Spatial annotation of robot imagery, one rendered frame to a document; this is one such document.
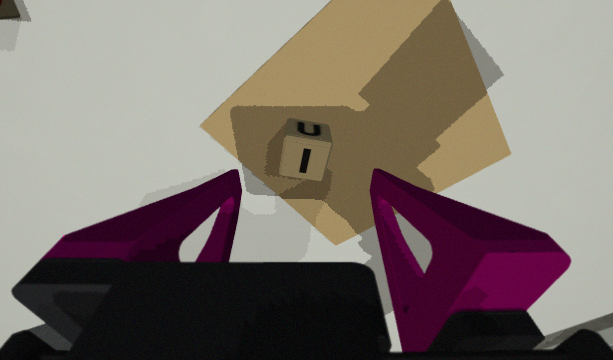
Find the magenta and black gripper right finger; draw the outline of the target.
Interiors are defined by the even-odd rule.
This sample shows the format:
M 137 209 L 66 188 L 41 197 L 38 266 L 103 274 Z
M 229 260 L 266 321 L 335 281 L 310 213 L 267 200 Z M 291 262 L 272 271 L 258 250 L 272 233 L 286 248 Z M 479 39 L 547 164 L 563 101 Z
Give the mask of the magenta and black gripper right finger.
M 370 197 L 402 351 L 426 351 L 457 312 L 527 311 L 571 264 L 547 233 L 379 168 Z M 431 244 L 425 274 L 392 207 Z

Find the tan flat mat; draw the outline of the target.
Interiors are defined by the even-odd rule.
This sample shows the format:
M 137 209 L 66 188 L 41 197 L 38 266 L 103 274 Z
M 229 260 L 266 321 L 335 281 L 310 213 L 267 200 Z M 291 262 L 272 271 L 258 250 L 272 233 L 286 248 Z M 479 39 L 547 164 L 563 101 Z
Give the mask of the tan flat mat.
M 288 118 L 329 125 L 323 181 L 279 174 Z M 375 168 L 437 194 L 511 155 L 451 0 L 331 0 L 200 127 L 335 246 Z

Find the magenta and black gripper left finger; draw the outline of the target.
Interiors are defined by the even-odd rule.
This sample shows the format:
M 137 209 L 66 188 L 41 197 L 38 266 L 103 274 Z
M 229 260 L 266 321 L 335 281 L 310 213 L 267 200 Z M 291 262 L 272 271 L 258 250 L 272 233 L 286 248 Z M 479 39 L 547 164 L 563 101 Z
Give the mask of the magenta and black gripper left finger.
M 182 242 L 221 206 L 195 262 L 229 262 L 241 196 L 239 171 L 232 169 L 192 189 L 66 234 L 41 259 L 181 262 Z

